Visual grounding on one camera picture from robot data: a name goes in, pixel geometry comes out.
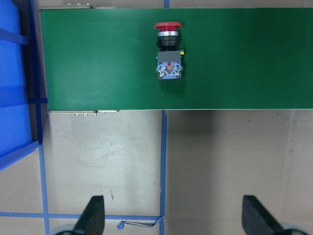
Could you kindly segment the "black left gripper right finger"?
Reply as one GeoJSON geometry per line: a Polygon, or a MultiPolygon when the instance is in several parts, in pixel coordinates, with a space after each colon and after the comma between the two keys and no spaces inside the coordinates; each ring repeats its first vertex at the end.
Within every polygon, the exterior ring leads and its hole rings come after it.
{"type": "Polygon", "coordinates": [[[256,196],[244,195],[242,226],[246,235],[290,235],[261,204],[256,196]]]}

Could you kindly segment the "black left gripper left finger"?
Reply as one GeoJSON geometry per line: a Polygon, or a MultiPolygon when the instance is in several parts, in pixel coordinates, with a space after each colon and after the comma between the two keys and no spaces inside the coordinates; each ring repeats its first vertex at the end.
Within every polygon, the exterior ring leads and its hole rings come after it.
{"type": "Polygon", "coordinates": [[[102,235],[105,227],[104,197],[92,196],[75,224],[74,235],[102,235]]]}

